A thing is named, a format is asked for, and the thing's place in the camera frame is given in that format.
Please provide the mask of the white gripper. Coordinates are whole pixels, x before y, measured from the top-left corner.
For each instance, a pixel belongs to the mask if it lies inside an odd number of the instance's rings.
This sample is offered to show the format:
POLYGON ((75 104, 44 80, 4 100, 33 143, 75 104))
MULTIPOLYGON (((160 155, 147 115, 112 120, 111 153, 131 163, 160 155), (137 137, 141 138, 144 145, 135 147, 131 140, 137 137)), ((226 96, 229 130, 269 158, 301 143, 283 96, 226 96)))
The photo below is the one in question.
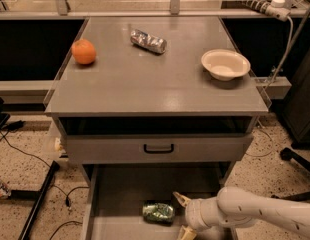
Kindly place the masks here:
POLYGON ((225 227, 229 222, 227 215, 218 206, 217 198, 189 199, 173 192, 178 203, 185 208, 185 220, 188 226, 182 225, 177 240, 194 240, 196 231, 204 231, 213 226, 225 227))

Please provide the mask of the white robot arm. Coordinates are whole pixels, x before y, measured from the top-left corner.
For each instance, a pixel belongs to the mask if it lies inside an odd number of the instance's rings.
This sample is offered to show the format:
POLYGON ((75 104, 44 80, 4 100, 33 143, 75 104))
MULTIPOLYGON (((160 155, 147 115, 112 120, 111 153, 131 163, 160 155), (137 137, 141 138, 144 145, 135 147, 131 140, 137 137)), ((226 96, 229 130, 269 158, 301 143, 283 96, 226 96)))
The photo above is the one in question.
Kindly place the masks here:
POLYGON ((208 199, 173 195, 185 208, 186 226, 181 227, 177 240, 194 240, 199 232, 216 226, 251 227, 256 220, 310 238, 310 203, 262 197, 238 187, 223 187, 208 199))

